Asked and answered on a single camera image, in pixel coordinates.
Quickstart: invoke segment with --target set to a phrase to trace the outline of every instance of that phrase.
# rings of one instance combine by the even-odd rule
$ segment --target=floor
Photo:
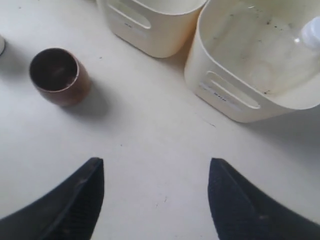
[[[91,0],[0,0],[0,217],[36,200],[88,158],[105,160],[93,240],[217,240],[207,200],[211,157],[320,223],[320,108],[239,124],[190,92],[186,47],[151,58],[114,36]],[[61,47],[94,87],[79,105],[44,100],[28,77]]]

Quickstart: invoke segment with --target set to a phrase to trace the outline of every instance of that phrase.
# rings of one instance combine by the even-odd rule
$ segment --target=bottle cap
[[[320,51],[320,16],[315,17],[303,27],[301,38],[308,48]]]

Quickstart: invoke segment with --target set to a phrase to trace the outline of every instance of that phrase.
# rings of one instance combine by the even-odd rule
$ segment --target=brown cup
[[[49,48],[38,53],[30,64],[29,73],[40,94],[59,106],[81,102],[91,88],[85,67],[62,48]]]

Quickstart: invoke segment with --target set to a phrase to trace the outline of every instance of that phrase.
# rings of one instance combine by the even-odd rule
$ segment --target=cup rim
[[[47,52],[47,51],[52,51],[52,50],[62,50],[63,52],[67,53],[68,55],[70,55],[72,57],[72,59],[75,61],[75,64],[76,64],[76,75],[74,77],[74,80],[72,81],[72,83],[70,85],[68,85],[67,87],[63,88],[63,89],[60,89],[60,90],[47,90],[47,89],[44,89],[43,87],[40,87],[38,86],[38,84],[35,83],[35,81],[33,80],[32,76],[31,76],[31,66],[32,64],[34,63],[35,59],[40,56],[41,54]],[[50,47],[50,48],[46,48],[40,52],[38,52],[34,57],[33,59],[31,60],[31,63],[30,63],[30,66],[29,66],[29,76],[30,76],[30,79],[32,81],[32,83],[38,88],[38,89],[41,89],[41,91],[43,92],[46,92],[46,93],[60,93],[60,92],[63,92],[69,88],[71,88],[75,82],[77,81],[77,79],[79,78],[79,74],[80,74],[80,65],[79,65],[79,61],[78,59],[71,53],[69,52],[68,50],[64,49],[64,48],[61,48],[61,47]]]

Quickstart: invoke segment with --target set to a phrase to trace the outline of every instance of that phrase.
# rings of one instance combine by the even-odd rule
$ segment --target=plastic bin
[[[195,30],[207,0],[98,0],[114,34],[146,54],[167,58]]]
[[[264,1],[267,5],[273,0]],[[236,0],[210,0],[200,13],[196,34],[185,66],[187,86],[200,98],[237,122],[268,119],[320,104],[320,74],[277,94],[261,92],[221,65],[212,53],[215,28]],[[318,0],[291,1],[277,8],[279,18],[297,28],[320,13]]]

